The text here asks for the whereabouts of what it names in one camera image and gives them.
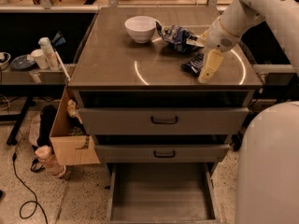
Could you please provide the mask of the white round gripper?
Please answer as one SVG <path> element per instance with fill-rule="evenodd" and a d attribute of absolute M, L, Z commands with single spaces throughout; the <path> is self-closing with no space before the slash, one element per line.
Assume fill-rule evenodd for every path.
<path fill-rule="evenodd" d="M 231 35 L 222 27 L 220 17 L 197 37 L 199 46 L 206 44 L 211 49 L 204 58 L 204 67 L 198 78 L 200 83 L 207 83 L 213 78 L 223 61 L 223 52 L 231 50 L 239 40 L 239 36 Z"/>

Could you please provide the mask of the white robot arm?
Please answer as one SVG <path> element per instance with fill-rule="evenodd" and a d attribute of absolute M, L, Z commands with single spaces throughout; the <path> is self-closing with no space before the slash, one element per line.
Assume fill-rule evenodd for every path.
<path fill-rule="evenodd" d="M 265 21 L 299 74 L 299 5 L 294 0 L 233 0 L 204 33 L 201 82 L 223 53 Z M 235 224 L 299 224 L 299 103 L 272 105 L 249 124 L 239 153 Z"/>

